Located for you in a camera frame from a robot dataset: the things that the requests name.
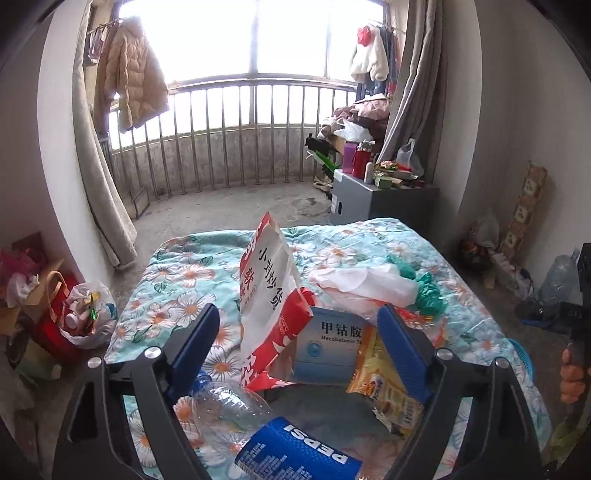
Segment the blue gripper pad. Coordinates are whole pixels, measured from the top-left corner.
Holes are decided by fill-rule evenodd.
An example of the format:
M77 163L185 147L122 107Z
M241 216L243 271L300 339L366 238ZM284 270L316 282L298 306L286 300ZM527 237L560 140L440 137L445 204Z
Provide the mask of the blue gripper pad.
M220 328L217 307L208 304L201 315L186 328L173 332L164 346L170 362L170 379L166 396L174 405L179 398L189 395Z
M433 395L427 386L433 345L423 332L407 327L390 305L378 312L378 332L408 395L425 405Z

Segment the red and white paper bag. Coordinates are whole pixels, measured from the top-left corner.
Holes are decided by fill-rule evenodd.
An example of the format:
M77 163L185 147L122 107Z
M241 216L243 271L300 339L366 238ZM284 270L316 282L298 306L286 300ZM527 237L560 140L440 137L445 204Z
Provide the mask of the red and white paper bag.
M312 311L291 248L269 212L240 259L240 313L242 385L249 390L288 385L271 378L269 368L308 324Z

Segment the floral bedsheet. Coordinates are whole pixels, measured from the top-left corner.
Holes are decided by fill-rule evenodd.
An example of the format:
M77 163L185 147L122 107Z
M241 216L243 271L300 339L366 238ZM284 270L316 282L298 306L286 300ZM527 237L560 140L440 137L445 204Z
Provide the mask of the floral bedsheet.
M443 332L443 340L465 361L490 364L496 356L509 359L524 391L540 446L545 445L550 436L550 419L525 366L482 303L429 242L396 219L282 231L293 249L303 284L321 298L325 294L306 279L310 271L322 266L379 265L386 262L388 254L397 254L419 274L431 272L447 301L444 314L434 320L434 326ZM203 369L214 380L238 381L241 368L238 265L251 238L250 231L221 231L163 243L119 318L106 361L132 360L150 345L164 345L175 326L187 326L211 302L220 311L221 327ZM312 385L293 385L272 393L277 397L271 402L274 412L328 445L360 459L362 475L367 480L381 480L404 446L403 440L389 434L376 420L361 395L346 394L342 388ZM161 478L135 399L126 397L125 406L144 471ZM190 398L182 398L174 409L214 480L246 477L238 467L204 444L191 417ZM470 399L465 399L436 478L451 471L469 412Z

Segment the snack package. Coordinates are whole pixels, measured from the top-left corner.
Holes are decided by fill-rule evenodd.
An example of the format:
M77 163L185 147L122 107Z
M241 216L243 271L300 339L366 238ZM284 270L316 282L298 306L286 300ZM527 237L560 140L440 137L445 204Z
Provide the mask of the snack package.
M240 259L243 387L289 385L271 378L269 369L312 317L313 295L305 290L291 248L267 212Z
M391 432L408 437L418 424L423 406L408 396L392 359L375 327L365 329L348 393L374 401L374 414Z

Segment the yellow snack wrapper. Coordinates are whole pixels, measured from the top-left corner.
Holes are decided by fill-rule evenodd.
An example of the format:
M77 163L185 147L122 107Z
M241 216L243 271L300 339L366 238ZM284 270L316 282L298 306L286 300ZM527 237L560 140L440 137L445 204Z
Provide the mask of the yellow snack wrapper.
M363 330L347 392L371 398L378 420L391 433L404 437L413 432L423 411L423 406L408 396L376 327Z

